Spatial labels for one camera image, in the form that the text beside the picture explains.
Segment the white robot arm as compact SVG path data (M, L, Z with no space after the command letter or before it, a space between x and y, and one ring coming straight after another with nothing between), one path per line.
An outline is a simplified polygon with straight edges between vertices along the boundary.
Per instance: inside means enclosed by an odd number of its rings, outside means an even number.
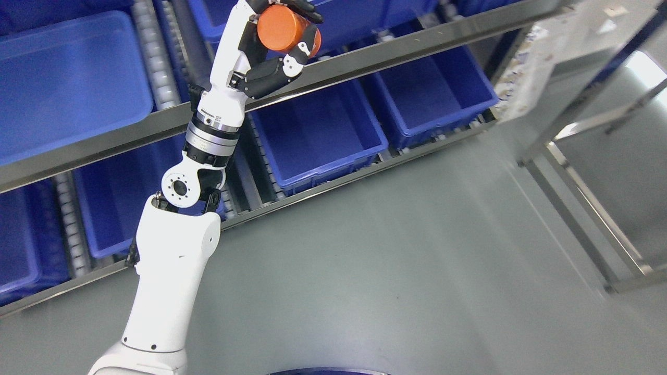
M221 188L244 119L194 113L181 161L143 206L130 251L139 280L126 326L90 374L187 373L193 306L219 244Z

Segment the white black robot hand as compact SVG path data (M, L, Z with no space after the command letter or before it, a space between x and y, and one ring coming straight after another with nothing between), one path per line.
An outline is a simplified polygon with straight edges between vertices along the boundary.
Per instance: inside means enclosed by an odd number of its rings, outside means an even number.
M312 24L289 52L267 58L257 20L267 7L284 5ZM315 53L317 26L324 19L307 1L239 1L231 9L210 75L211 88L191 95L192 123L207 131L235 132L248 99L262 98L296 80Z

